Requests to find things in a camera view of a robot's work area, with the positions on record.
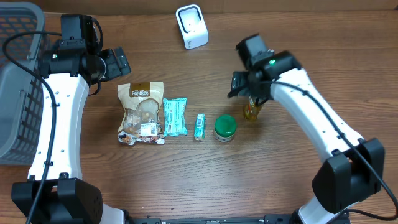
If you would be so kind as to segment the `yellow dish soap bottle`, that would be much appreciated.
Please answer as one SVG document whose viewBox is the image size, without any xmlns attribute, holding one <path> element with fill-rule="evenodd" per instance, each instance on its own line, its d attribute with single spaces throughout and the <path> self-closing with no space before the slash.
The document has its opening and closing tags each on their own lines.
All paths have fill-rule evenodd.
<svg viewBox="0 0 398 224">
<path fill-rule="evenodd" d="M 262 105 L 256 104 L 257 98 L 249 97 L 249 101 L 243 107 L 243 115 L 246 120 L 248 121 L 255 121 L 257 120 L 258 114 L 262 109 Z"/>
</svg>

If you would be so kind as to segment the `green lid white jar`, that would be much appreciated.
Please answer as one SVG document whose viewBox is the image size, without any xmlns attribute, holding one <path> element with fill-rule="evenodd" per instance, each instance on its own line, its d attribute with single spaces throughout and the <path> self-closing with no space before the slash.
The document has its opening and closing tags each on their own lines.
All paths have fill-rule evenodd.
<svg viewBox="0 0 398 224">
<path fill-rule="evenodd" d="M 214 136 L 220 142 L 232 140 L 237 129 L 236 120 L 228 114 L 223 114 L 217 118 L 214 125 Z"/>
</svg>

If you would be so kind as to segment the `brown mushroom snack bag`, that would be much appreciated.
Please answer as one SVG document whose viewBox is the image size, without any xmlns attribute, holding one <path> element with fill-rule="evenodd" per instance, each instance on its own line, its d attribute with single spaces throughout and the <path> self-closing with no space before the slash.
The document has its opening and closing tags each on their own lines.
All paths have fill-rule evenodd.
<svg viewBox="0 0 398 224">
<path fill-rule="evenodd" d="M 159 110 L 164 96 L 163 82 L 127 83 L 118 85 L 118 98 L 124 117 L 118 129 L 119 142 L 164 144 L 164 131 Z"/>
</svg>

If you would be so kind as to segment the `small teal gum pack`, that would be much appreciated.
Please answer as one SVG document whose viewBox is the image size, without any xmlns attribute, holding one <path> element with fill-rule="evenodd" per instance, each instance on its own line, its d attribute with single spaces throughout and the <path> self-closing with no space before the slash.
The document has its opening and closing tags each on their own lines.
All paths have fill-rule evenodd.
<svg viewBox="0 0 398 224">
<path fill-rule="evenodd" d="M 197 114 L 195 121 L 194 138 L 197 141 L 205 140 L 206 118 L 204 114 Z"/>
</svg>

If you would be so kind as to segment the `teal snack packet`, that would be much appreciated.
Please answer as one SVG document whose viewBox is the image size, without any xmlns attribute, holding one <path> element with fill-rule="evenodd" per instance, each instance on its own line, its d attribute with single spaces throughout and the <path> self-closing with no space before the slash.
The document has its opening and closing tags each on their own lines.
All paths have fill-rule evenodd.
<svg viewBox="0 0 398 224">
<path fill-rule="evenodd" d="M 186 98 L 163 99 L 165 136 L 187 135 L 185 122 Z"/>
</svg>

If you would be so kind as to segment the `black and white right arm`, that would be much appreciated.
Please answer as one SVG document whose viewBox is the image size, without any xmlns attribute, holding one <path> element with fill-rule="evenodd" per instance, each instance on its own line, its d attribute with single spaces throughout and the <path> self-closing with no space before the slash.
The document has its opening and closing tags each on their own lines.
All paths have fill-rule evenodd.
<svg viewBox="0 0 398 224">
<path fill-rule="evenodd" d="M 229 97 L 254 96 L 280 103 L 318 152 L 322 166 L 312 180 L 314 197 L 291 215 L 266 215 L 267 223 L 349 223 L 352 205 L 384 185 L 385 150 L 365 140 L 319 94 L 307 71 L 288 51 L 239 50 L 244 71 L 234 72 Z"/>
</svg>

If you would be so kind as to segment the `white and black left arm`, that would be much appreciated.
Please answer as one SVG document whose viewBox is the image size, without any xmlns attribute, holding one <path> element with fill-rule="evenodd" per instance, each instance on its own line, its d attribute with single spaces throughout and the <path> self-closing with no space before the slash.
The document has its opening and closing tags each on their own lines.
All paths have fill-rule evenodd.
<svg viewBox="0 0 398 224">
<path fill-rule="evenodd" d="M 99 188 L 82 179 L 80 137 L 90 86 L 131 72 L 122 48 L 46 51 L 37 152 L 28 179 L 12 186 L 12 201 L 28 223 L 132 223 L 126 210 L 103 202 Z"/>
</svg>

